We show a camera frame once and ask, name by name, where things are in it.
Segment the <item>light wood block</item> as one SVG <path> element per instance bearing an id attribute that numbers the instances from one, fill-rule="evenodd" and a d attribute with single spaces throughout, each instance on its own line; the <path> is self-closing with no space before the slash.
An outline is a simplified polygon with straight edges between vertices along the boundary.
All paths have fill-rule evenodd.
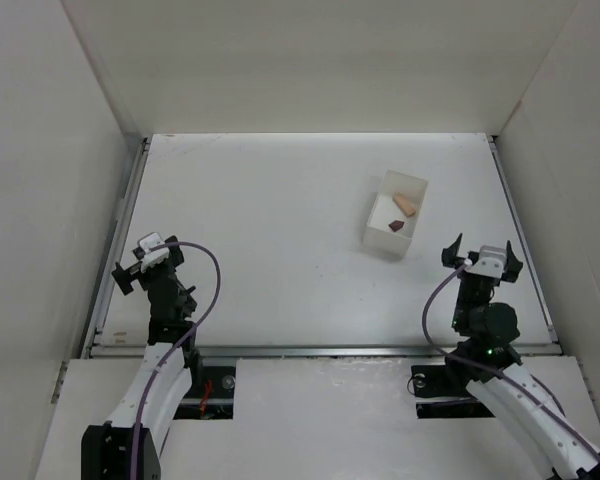
<path id="1" fill-rule="evenodd" d="M 405 217 L 411 218 L 417 213 L 416 206 L 406 196 L 402 194 L 394 195 L 393 201 Z"/>

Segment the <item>white perforated box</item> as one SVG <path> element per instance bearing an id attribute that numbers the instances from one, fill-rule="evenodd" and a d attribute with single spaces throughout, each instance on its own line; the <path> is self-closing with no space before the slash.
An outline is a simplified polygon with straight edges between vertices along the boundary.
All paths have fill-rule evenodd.
<path id="1" fill-rule="evenodd" d="M 365 225 L 362 245 L 365 249 L 397 258 L 404 258 L 413 241 L 419 214 L 429 182 L 423 178 L 388 170 L 378 188 Z M 405 217 L 394 204 L 393 196 L 406 196 L 417 208 L 417 213 Z M 389 224 L 394 220 L 404 222 L 404 227 L 392 232 Z"/>

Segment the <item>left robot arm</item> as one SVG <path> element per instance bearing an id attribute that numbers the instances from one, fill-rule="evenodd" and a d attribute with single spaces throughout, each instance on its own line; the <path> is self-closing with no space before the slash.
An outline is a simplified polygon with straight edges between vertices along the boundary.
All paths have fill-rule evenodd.
<path id="1" fill-rule="evenodd" d="M 81 439 L 82 479 L 159 479 L 161 450 L 176 410 L 193 386 L 197 308 L 192 288 L 177 276 L 184 255 L 175 236 L 150 233 L 133 250 L 136 262 L 112 272 L 123 294 L 138 283 L 150 304 L 148 339 L 129 388 L 99 425 Z"/>

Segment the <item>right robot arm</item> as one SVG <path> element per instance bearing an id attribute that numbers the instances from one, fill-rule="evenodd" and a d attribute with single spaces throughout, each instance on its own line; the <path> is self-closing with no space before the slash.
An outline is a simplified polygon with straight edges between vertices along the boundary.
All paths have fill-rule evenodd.
<path id="1" fill-rule="evenodd" d="M 512 343 L 515 309 L 492 299 L 523 268 L 511 246 L 483 246 L 460 255 L 455 240 L 441 252 L 459 282 L 451 321 L 461 337 L 445 356 L 451 378 L 482 403 L 525 451 L 543 479 L 600 479 L 600 448 L 567 420 L 555 396 L 525 367 Z"/>

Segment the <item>dark red wood block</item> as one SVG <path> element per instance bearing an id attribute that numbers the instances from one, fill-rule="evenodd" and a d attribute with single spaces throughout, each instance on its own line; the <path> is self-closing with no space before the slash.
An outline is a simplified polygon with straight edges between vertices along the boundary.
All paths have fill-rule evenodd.
<path id="1" fill-rule="evenodd" d="M 404 222 L 400 220 L 394 220 L 389 224 L 389 228 L 392 232 L 397 232 L 404 227 Z"/>

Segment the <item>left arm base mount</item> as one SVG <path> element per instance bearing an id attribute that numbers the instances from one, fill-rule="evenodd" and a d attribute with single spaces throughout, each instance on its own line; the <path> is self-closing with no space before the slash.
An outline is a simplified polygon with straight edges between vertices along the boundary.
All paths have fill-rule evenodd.
<path id="1" fill-rule="evenodd" d="M 176 410 L 175 420 L 231 420 L 236 387 L 235 365 L 205 366 Z"/>

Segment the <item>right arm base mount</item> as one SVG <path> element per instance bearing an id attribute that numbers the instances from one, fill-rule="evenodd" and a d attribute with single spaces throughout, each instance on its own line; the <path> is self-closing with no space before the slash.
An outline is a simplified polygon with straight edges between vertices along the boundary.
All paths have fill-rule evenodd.
<path id="1" fill-rule="evenodd" d="M 414 365 L 408 388 L 418 419 L 493 418 L 491 411 L 454 380 L 445 365 Z"/>

